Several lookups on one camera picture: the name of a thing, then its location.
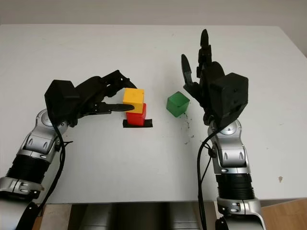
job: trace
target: robotic arm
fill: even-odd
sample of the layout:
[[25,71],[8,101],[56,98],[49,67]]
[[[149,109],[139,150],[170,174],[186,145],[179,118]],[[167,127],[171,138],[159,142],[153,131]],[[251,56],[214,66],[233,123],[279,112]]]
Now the robotic arm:
[[237,120],[248,103],[248,79],[235,73],[225,75],[218,62],[212,62],[207,30],[201,34],[197,77],[192,81],[191,69],[185,55],[181,56],[184,89],[204,109],[204,124],[209,136],[202,143],[197,157],[199,208],[202,228],[206,218],[202,198],[200,159],[203,147],[211,140],[209,156],[213,159],[218,183],[217,205],[223,215],[215,222],[217,230],[265,230],[261,206],[254,196],[247,151],[241,141],[242,126]]
[[[65,161],[62,134],[74,127],[86,115],[110,114],[112,111],[134,109],[129,104],[106,104],[105,96],[112,97],[122,88],[136,88],[118,70],[105,77],[92,77],[77,87],[70,81],[54,80],[45,94],[47,109],[36,117],[34,129],[26,136],[12,167],[0,178],[0,228],[2,230],[31,230],[34,221],[54,190]],[[42,204],[44,174],[56,153],[60,152],[59,171]]]

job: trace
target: red cube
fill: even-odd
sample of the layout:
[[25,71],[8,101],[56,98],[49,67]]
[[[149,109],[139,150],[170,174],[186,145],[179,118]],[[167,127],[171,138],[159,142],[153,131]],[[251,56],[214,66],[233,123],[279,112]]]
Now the red cube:
[[126,112],[127,122],[129,125],[144,126],[146,117],[146,104],[144,103],[143,112],[141,114]]

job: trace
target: white table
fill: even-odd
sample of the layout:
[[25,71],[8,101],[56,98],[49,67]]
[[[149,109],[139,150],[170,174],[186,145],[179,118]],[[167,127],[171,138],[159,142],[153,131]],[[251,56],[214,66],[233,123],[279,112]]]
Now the white table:
[[[64,135],[74,143],[67,147],[64,171],[49,202],[196,200],[196,155],[207,127],[203,110],[182,88],[180,55],[187,55],[196,79],[203,28],[213,60],[225,73],[249,78],[249,102],[239,120],[256,196],[305,197],[307,60],[278,27],[1,25],[0,175],[45,108],[44,93],[53,79],[76,86],[119,69],[145,89],[147,118],[154,127],[123,129],[124,113],[79,120]],[[177,91],[191,104],[186,116],[174,118],[165,105]],[[120,103],[122,95],[107,101]],[[203,164],[207,160],[204,152]],[[212,166],[203,192],[206,200],[217,197]]]

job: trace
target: toy block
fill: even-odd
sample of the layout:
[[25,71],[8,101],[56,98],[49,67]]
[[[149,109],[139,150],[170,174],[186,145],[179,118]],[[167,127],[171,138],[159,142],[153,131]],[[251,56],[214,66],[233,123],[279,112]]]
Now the toy block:
[[146,104],[143,105],[143,112],[141,114],[126,112],[127,122],[129,125],[144,126],[146,117]]
[[190,99],[181,92],[174,93],[167,99],[166,109],[175,117],[183,114],[189,105]]
[[125,88],[123,104],[131,104],[134,106],[129,113],[142,114],[144,103],[144,90]]

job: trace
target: white wall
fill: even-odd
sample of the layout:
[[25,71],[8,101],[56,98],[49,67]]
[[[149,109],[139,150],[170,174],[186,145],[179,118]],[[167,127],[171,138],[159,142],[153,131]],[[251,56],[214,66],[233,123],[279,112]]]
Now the white wall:
[[2,24],[277,25],[307,55],[307,0],[0,0]]

